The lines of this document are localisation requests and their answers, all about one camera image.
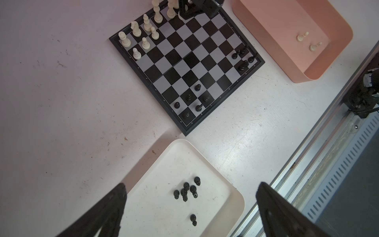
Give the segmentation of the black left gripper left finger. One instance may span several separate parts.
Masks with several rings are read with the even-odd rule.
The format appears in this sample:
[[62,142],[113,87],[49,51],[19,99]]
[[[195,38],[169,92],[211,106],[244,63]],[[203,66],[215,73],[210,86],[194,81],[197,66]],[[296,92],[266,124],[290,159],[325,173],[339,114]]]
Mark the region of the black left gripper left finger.
[[126,187],[123,183],[119,183],[58,236],[117,237],[126,201]]

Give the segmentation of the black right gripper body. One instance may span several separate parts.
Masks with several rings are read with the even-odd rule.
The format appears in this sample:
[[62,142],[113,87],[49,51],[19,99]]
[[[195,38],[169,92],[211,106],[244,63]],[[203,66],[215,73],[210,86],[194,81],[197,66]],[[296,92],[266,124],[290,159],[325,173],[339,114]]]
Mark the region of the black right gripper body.
[[224,0],[179,0],[179,13],[185,20],[202,13],[213,18],[218,14],[223,4]]

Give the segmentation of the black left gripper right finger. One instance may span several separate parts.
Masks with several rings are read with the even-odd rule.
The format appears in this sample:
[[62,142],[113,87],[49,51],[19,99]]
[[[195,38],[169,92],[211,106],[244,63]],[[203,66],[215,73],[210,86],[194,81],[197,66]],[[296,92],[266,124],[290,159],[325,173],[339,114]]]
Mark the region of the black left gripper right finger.
[[269,184],[259,184],[256,200],[267,237],[327,237]]

